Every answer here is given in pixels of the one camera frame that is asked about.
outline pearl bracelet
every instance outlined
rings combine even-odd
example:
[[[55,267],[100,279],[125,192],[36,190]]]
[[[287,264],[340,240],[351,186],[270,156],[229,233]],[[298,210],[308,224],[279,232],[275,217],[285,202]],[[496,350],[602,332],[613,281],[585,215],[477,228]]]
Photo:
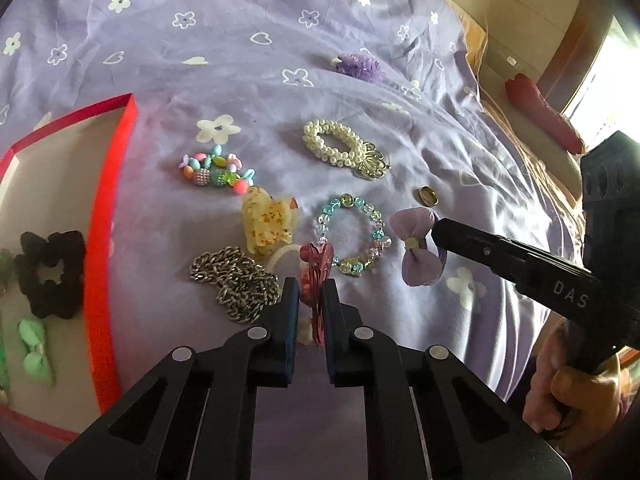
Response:
[[[321,135],[331,135],[347,145],[348,152],[341,152],[324,143]],[[372,142],[364,142],[348,126],[337,121],[309,121],[303,128],[306,147],[317,158],[338,168],[354,168],[367,180],[385,176],[390,166]]]
[[[371,233],[373,240],[367,250],[366,256],[354,256],[353,258],[345,258],[343,260],[335,256],[332,264],[338,267],[343,274],[361,276],[367,267],[382,257],[384,249],[391,247],[391,238],[386,236],[383,230],[385,223],[382,221],[382,214],[373,205],[366,203],[364,199],[358,196],[353,197],[348,193],[340,195],[340,198],[332,198],[329,203],[322,208],[322,214],[318,217],[319,230],[321,233],[318,242],[321,246],[329,242],[326,233],[329,230],[329,222],[334,212],[340,208],[351,208],[354,206],[373,221],[375,227]]]

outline purple scrunchie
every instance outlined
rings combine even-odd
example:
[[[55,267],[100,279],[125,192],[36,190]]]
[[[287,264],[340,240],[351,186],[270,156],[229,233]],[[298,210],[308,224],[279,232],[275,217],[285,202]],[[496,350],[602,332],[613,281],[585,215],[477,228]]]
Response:
[[[409,286],[433,285],[447,263],[447,251],[438,248],[438,256],[424,246],[424,238],[439,220],[433,209],[414,207],[391,215],[389,225],[406,247],[402,259],[402,279]]]

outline purple flower hair clip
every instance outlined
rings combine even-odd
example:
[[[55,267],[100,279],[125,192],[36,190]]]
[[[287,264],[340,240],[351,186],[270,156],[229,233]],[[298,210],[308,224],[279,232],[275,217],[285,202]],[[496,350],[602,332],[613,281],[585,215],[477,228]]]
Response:
[[[340,54],[340,63],[335,69],[341,74],[367,82],[380,82],[385,73],[380,70],[380,62],[364,54]]]

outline red pillow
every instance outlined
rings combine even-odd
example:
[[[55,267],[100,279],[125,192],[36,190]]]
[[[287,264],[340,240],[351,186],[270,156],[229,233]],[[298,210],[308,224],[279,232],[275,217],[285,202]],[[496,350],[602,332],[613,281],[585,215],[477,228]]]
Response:
[[[545,130],[560,146],[572,155],[584,153],[584,142],[578,132],[565,117],[549,106],[531,79],[518,74],[509,79],[504,88],[511,104]]]

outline metal screw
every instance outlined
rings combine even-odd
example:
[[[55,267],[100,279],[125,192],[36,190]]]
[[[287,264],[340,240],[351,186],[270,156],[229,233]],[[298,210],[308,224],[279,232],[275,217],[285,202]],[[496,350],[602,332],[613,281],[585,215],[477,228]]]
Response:
[[[247,333],[249,339],[264,339],[267,337],[267,329],[263,326],[254,326]]]
[[[359,326],[353,331],[353,335],[358,339],[371,339],[373,337],[373,330],[368,326]]]
[[[171,357],[174,358],[174,361],[182,362],[191,359],[192,355],[193,353],[191,352],[190,348],[181,346],[180,348],[176,348],[174,350],[174,353],[171,354]]]
[[[442,361],[443,359],[449,357],[449,350],[444,348],[444,346],[435,345],[429,348],[429,355],[434,359]]]

